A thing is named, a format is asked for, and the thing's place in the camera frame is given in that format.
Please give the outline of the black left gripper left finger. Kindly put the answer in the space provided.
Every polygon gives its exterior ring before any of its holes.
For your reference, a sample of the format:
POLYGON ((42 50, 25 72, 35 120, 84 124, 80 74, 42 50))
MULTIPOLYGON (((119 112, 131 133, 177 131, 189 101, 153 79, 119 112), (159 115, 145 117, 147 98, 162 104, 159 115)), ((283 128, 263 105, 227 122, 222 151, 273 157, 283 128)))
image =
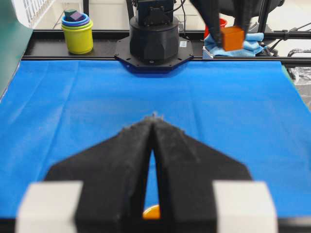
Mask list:
POLYGON ((74 215, 80 233, 137 231, 142 221, 152 122, 136 123, 116 136, 60 161, 45 181, 82 181, 74 215))

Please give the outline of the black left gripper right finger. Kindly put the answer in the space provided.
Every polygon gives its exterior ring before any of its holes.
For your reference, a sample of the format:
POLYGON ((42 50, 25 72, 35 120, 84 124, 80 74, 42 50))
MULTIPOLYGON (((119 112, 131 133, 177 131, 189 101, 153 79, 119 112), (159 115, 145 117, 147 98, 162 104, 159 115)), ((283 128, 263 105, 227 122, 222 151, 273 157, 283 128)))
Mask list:
POLYGON ((152 138, 161 219, 172 233, 215 233, 212 182, 250 181, 247 167, 160 119, 152 138))

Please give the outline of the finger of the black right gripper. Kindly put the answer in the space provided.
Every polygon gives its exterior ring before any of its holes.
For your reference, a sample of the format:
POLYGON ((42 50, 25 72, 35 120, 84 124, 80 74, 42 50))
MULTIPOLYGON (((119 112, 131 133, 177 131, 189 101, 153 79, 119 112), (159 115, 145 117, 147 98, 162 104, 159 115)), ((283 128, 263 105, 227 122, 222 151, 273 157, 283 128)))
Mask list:
POLYGON ((219 2, 217 0, 190 0, 207 25, 209 33, 218 47, 222 47, 222 36, 219 20, 219 2))
POLYGON ((240 27, 245 33, 248 32, 257 2, 257 0, 233 0, 234 26, 240 27))

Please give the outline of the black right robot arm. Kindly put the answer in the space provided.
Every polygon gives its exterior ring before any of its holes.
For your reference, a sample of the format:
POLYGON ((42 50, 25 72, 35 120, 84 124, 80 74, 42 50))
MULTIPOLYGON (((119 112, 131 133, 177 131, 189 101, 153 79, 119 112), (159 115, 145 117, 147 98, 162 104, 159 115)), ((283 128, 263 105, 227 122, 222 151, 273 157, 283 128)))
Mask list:
MULTIPOLYGON (((136 0, 130 19, 129 51, 142 61, 166 62, 179 53, 179 33, 171 0, 136 0)), ((216 232, 214 180, 251 180, 242 163, 156 118, 118 134, 122 162, 122 227, 126 232, 216 232), (144 220, 143 204, 150 154, 156 158, 160 218, 144 220)))

